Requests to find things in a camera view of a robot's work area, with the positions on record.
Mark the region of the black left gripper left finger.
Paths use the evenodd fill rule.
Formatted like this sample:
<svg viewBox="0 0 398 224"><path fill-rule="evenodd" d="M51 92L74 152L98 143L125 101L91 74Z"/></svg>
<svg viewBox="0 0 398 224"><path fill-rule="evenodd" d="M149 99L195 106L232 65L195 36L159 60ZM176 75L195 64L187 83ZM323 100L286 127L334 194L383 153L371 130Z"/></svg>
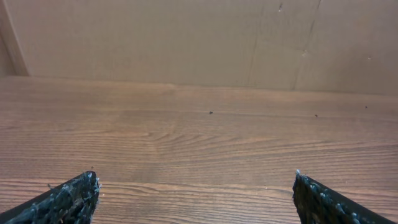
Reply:
<svg viewBox="0 0 398 224"><path fill-rule="evenodd" d="M100 194L99 178L86 171L1 214L8 224L90 224Z"/></svg>

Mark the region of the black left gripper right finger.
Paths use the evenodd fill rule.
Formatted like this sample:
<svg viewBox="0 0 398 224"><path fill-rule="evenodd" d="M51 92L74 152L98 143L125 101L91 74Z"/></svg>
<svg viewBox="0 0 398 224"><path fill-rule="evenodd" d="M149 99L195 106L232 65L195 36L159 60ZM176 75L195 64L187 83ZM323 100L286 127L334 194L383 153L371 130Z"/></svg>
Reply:
<svg viewBox="0 0 398 224"><path fill-rule="evenodd" d="M298 216L305 224L395 224L299 170L292 190Z"/></svg>

